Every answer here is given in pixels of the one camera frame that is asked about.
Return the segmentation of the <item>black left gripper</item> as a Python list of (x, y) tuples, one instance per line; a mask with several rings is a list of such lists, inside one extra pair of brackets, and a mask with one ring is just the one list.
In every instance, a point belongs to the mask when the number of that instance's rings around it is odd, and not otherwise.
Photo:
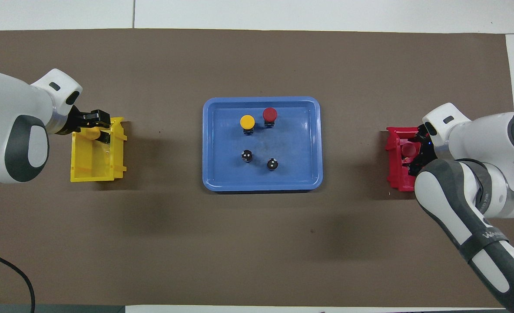
[[(109, 113), (102, 110), (93, 110), (91, 113), (82, 112), (78, 107), (71, 106), (70, 113), (68, 113), (68, 131), (80, 131), (82, 127), (87, 127), (88, 122), (85, 120), (88, 119), (88, 115), (90, 114), (92, 127), (110, 128), (111, 117)], [(101, 131), (100, 142), (110, 144), (110, 133)]]

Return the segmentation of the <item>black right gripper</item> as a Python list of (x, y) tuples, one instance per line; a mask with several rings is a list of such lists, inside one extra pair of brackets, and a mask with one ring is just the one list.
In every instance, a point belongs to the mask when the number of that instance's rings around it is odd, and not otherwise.
[(421, 143), (418, 153), (418, 162), (413, 159), (408, 163), (408, 175), (417, 176), (420, 172), (420, 165), (427, 165), (437, 159), (435, 147), (432, 143), (431, 136), (424, 124), (418, 126), (418, 141)]

